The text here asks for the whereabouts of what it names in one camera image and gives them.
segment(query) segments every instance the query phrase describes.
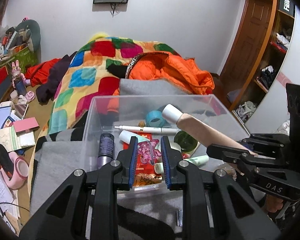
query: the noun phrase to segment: white wall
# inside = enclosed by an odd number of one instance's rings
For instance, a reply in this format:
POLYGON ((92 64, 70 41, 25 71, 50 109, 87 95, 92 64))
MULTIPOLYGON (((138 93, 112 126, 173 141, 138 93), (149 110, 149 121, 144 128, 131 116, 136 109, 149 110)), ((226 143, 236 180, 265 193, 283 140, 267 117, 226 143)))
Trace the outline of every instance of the white wall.
POLYGON ((241 1, 240 1, 237 19, 236 19, 236 21, 235 21, 235 23, 234 23, 232 35, 231 35, 231 37, 230 37, 228 47, 226 48, 225 55, 224 55, 224 57, 223 57, 223 59, 222 59, 222 61, 221 61, 219 70, 217 71, 218 75, 221 74, 221 71, 222 71, 223 67, 225 66, 225 63, 226 63, 226 61, 227 61, 227 59, 228 59, 228 56, 229 56, 230 50, 231 50, 231 48, 232 48, 232 44, 233 44, 233 42, 234 42, 235 36, 237 35, 237 31, 238 31, 238 28, 239 28, 239 24, 240 24, 242 12, 243 12, 243 9, 244 9, 245 1, 246 1, 246 0, 241 0, 241 1))
POLYGON ((92 0, 9 0, 3 26, 15 26, 26 16, 36 20, 42 61, 71 54, 102 31, 167 43, 182 57, 195 57, 201 69, 219 72, 242 0, 129 0, 120 9, 112 17, 109 5, 92 5, 92 0))
MULTIPOLYGON (((292 83, 300 85, 300 11, 298 8, 290 46, 280 72, 292 83)), ((245 126, 250 133, 272 133, 288 119, 286 89, 276 79, 245 126)))

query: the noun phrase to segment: red jacket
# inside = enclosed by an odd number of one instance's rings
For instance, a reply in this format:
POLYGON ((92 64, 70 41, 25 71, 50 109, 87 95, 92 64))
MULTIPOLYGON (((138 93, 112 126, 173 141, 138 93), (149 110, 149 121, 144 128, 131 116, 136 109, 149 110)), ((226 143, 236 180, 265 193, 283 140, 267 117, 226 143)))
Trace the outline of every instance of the red jacket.
POLYGON ((53 65, 59 60, 60 58, 54 58, 52 60, 28 68, 25 73, 25 78, 30 79, 32 87, 40 84, 45 84, 48 80, 50 68, 52 68, 53 65))

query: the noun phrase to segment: cable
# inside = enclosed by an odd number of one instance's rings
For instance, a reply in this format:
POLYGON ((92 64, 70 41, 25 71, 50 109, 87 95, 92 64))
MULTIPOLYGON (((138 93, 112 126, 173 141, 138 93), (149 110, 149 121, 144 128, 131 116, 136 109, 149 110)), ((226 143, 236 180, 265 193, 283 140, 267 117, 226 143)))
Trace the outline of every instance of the cable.
POLYGON ((13 204, 13 203, 9 203, 9 202, 0 202, 0 204, 10 204, 10 205, 13 205, 13 206, 17 206, 17 207, 20 207, 20 208, 23 208, 23 209, 27 210, 27 211, 30 213, 30 210, 28 210, 27 208, 22 207, 22 206, 19 206, 19 205, 16 205, 16 204, 13 204))
POLYGON ((110 3, 110 7, 111 7, 111 9, 112 9, 112 13, 111 13, 112 18, 114 17, 115 8, 116 8, 117 5, 118 5, 118 3, 110 3))

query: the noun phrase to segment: white pen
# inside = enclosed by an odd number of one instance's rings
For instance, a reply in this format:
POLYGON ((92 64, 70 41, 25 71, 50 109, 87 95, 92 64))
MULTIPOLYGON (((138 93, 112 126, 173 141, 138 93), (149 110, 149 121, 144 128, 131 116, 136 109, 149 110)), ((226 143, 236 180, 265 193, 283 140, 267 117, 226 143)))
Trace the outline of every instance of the white pen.
POLYGON ((144 132, 144 133, 156 133, 156 134, 176 134, 180 131, 178 128, 159 128, 159 127, 139 127, 129 125, 119 125, 114 128, 119 130, 126 130, 130 132, 144 132))

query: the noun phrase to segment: spray can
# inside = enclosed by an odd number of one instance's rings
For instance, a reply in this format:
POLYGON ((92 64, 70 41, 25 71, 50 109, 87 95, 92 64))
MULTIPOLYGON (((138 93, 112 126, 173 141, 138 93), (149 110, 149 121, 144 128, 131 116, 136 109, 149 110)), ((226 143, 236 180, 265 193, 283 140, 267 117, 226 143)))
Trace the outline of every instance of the spray can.
POLYGON ((98 169, 113 160, 114 136, 111 133, 103 133, 100 136, 98 169))

